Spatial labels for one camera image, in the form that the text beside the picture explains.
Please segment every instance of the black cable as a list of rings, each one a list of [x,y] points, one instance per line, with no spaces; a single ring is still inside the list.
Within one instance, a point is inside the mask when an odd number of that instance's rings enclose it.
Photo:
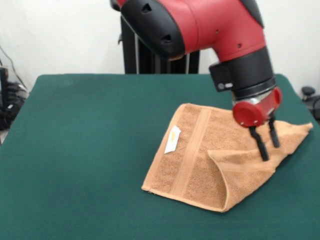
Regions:
[[[22,81],[22,79],[19,77],[19,75],[17,74],[17,71],[15,69],[15,65],[14,65],[14,61],[8,56],[8,54],[5,52],[5,50],[2,48],[2,46],[0,45],[0,50],[3,53],[3,55],[5,55],[5,57],[11,62],[11,66],[12,66],[12,70],[14,72],[14,74],[16,75],[16,77],[18,78],[18,80],[20,81],[20,83],[24,86],[25,89],[27,89],[26,85],[24,84],[24,82]]]
[[[316,104],[320,101],[320,96],[313,102],[313,105],[312,105],[312,112],[313,112],[313,116],[315,119],[316,118]]]

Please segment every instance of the orange towel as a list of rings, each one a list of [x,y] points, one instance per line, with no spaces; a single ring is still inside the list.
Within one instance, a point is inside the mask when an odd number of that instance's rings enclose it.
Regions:
[[[181,133],[176,149],[164,154],[171,129]],[[199,208],[226,212],[263,185],[313,128],[276,121],[281,147],[274,148],[267,125],[257,129],[270,160],[238,126],[230,110],[183,104],[175,112],[142,189]]]

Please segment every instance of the black metal stand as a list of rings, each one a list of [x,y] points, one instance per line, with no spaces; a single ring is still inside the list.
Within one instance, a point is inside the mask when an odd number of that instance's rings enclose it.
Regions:
[[[198,74],[200,51],[193,52],[175,61],[165,61],[152,53],[121,21],[121,40],[124,70],[126,74]]]

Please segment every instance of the green tablecloth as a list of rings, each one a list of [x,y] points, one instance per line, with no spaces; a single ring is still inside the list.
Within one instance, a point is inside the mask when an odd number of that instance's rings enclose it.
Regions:
[[[0,240],[320,239],[320,128],[277,83],[277,119],[314,129],[222,214],[141,190],[180,104],[232,107],[209,75],[41,76],[0,150]]]

